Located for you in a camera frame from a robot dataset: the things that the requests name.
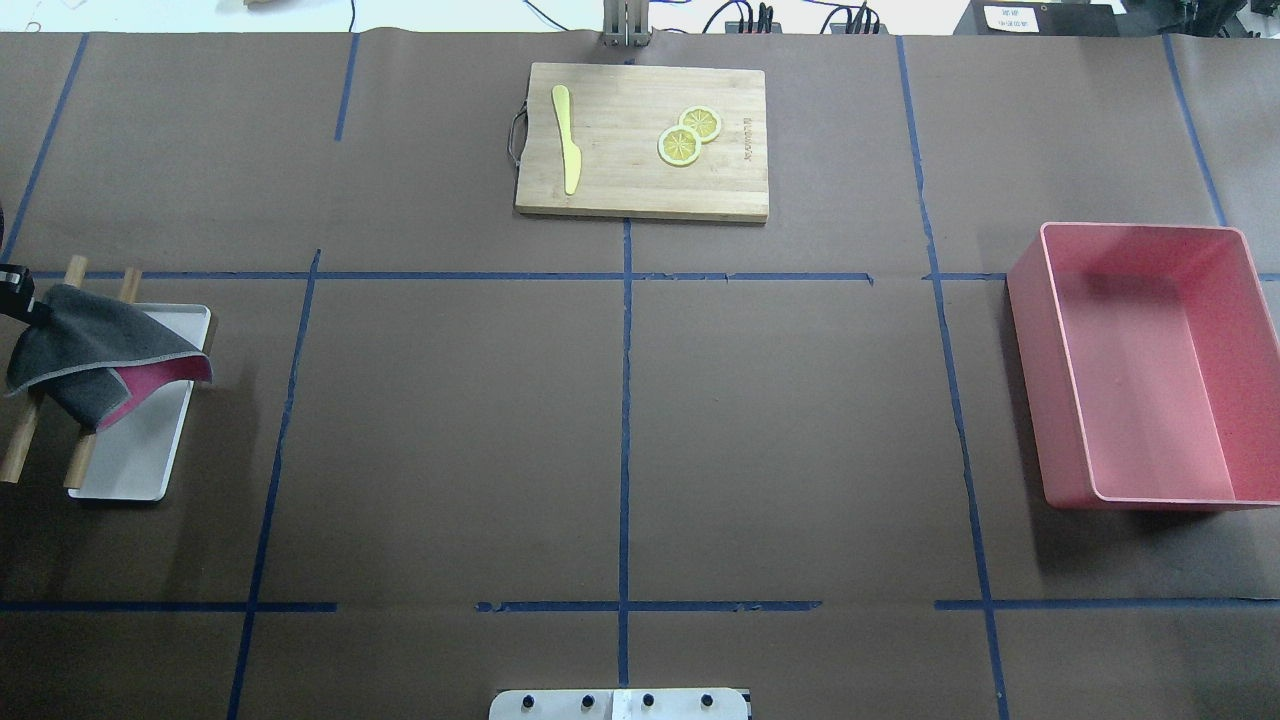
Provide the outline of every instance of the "lemon slice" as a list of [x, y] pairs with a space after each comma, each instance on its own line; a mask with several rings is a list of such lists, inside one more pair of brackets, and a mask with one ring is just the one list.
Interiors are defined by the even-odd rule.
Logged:
[[716, 110], [707, 105], [694, 105], [685, 108], [685, 111], [680, 114], [680, 124], [696, 132], [698, 140], [710, 142], [719, 137], [721, 127], [724, 123], [721, 122], [719, 113]]
[[658, 136], [658, 155], [668, 165], [684, 168], [696, 160], [701, 151], [703, 141], [685, 126], [672, 126]]

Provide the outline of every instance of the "gray tabletop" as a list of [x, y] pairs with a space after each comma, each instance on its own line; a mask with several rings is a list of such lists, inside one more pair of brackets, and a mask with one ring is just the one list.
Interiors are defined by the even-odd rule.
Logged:
[[[532, 61], [759, 68], [763, 227], [526, 218]], [[4, 717], [1262, 717], [1280, 514], [1046, 505], [1004, 273], [1230, 224], [1280, 310], [1280, 46], [0, 36], [0, 259], [219, 316], [168, 496], [0, 488]], [[0, 324], [4, 347], [20, 327]], [[17, 404], [0, 404], [0, 433]]]

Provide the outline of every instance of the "wooden stick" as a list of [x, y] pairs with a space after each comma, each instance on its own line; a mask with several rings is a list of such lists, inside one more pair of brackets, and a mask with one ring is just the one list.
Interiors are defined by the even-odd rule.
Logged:
[[[142, 270], [129, 268], [124, 270], [124, 284], [120, 286], [120, 302], [133, 304], [138, 299], [138, 286], [142, 283]], [[88, 461], [93, 457], [93, 448], [97, 447], [97, 433], [93, 428], [81, 428], [76, 439], [76, 450], [72, 451], [72, 464], [67, 468], [67, 479], [63, 487], [79, 489], [84, 487], [84, 475], [88, 473]]]
[[[79, 287], [84, 282], [84, 272], [88, 270], [88, 259], [82, 255], [72, 255], [72, 261], [67, 265], [67, 274], [63, 283]], [[17, 483], [22, 478], [22, 468], [27, 464], [27, 452], [31, 451], [31, 439], [36, 437], [36, 423], [40, 419], [40, 404], [45, 401], [45, 393], [31, 389], [23, 396], [18, 409], [18, 427], [13, 429], [9, 438], [9, 450], [0, 462], [0, 482]]]

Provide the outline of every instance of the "white metal plate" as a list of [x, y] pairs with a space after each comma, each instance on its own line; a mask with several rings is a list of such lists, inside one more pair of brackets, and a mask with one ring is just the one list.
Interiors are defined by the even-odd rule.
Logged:
[[[593, 702], [586, 707], [584, 698]], [[645, 705], [645, 696], [653, 705]], [[703, 696], [712, 703], [704, 705]], [[525, 698], [532, 700], [525, 707]], [[731, 688], [627, 688], [506, 691], [489, 705], [489, 720], [749, 720], [751, 705]]]
[[[209, 307], [159, 302], [140, 302], [136, 307], [196, 347], [205, 346]], [[87, 500], [148, 502], [164, 497], [192, 386], [191, 380], [169, 383], [120, 421], [97, 433], [84, 484], [81, 489], [68, 489], [67, 495]]]

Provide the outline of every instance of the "white floor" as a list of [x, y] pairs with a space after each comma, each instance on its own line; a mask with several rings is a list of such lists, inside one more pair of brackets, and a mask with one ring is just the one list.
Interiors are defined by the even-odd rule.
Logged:
[[[532, 0], [570, 28], [599, 29], [600, 0]], [[655, 28], [700, 32], [722, 0], [659, 3]], [[788, 33], [815, 33], [831, 12], [809, 0], [773, 0], [774, 22]], [[968, 0], [874, 0], [873, 8], [895, 35], [951, 35]], [[736, 19], [724, 10], [719, 19]], [[1240, 13], [1249, 29], [1280, 36], [1280, 20]], [[349, 0], [0, 0], [0, 31], [44, 32], [346, 32]], [[714, 32], [722, 32], [717, 22]], [[356, 31], [399, 27], [435, 32], [540, 32], [556, 29], [522, 0], [356, 0]]]

